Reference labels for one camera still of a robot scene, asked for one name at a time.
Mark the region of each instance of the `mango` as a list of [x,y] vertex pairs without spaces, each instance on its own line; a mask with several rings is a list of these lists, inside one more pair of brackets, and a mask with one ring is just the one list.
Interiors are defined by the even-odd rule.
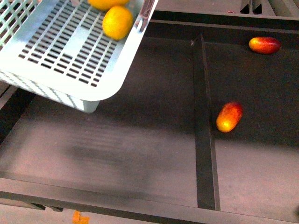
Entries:
[[239,123],[242,115],[243,107],[240,103],[230,102],[225,104],[216,120],[217,129],[224,133],[230,132]]
[[256,53],[269,55],[278,52],[281,43],[272,37],[255,37],[249,41],[249,47]]

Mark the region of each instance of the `orange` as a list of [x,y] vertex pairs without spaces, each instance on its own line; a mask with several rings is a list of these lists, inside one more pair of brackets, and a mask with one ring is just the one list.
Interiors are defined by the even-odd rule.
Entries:
[[89,4],[98,9],[107,11],[111,9],[113,6],[124,6],[129,0],[88,0]]
[[103,19],[103,31],[115,40],[124,38],[133,26],[131,12],[123,6],[112,7]]

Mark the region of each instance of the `plastic crate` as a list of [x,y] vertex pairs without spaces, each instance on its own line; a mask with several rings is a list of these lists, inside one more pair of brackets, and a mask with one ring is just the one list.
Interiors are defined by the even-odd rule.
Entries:
[[134,25],[115,41],[87,0],[2,0],[0,80],[93,112],[121,88],[157,2],[131,0]]

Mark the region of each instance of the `metal frame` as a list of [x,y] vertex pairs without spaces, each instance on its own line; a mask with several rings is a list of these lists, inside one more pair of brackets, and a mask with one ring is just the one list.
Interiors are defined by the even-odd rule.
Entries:
[[[204,108],[204,110],[201,109],[200,111],[203,113],[202,116],[206,118],[203,119],[206,122],[205,124],[202,124],[199,120],[196,121],[196,130],[203,126],[210,127],[209,84],[207,82],[208,72],[206,68],[204,40],[202,36],[198,36],[199,33],[204,34],[206,41],[231,41],[233,43],[236,43],[236,40],[230,40],[229,36],[237,35],[240,37],[238,43],[244,44],[249,38],[256,36],[257,34],[264,34],[265,32],[271,31],[274,32],[273,35],[276,37],[287,40],[287,47],[298,48],[294,46],[299,38],[299,31],[293,31],[291,29],[293,27],[299,27],[298,20],[281,21],[255,17],[187,14],[162,11],[155,12],[153,19],[154,20],[147,29],[146,36],[194,40],[194,60],[201,62],[194,64],[194,94],[200,96],[197,97],[199,100],[195,102],[195,112],[198,112],[199,108]],[[254,21],[254,28],[249,28],[251,21]],[[2,121],[1,127],[6,127],[6,131],[5,135],[2,135],[0,140],[3,140],[6,137],[33,97],[34,94],[23,90],[17,90],[7,103],[5,103],[5,106],[0,110],[0,121]],[[262,217],[216,211],[219,209],[219,195],[213,138],[211,135],[206,136],[205,139],[200,139],[197,136],[196,141],[197,143],[201,142],[201,144],[204,143],[205,145],[203,151],[197,152],[197,187],[198,189],[204,190],[203,192],[206,193],[206,197],[202,194],[198,194],[198,206],[205,209],[133,198],[108,196],[90,191],[68,189],[5,178],[0,178],[0,197],[37,203],[50,207],[84,210],[153,223],[290,223]],[[202,179],[202,170],[207,173],[206,183],[199,181]]]

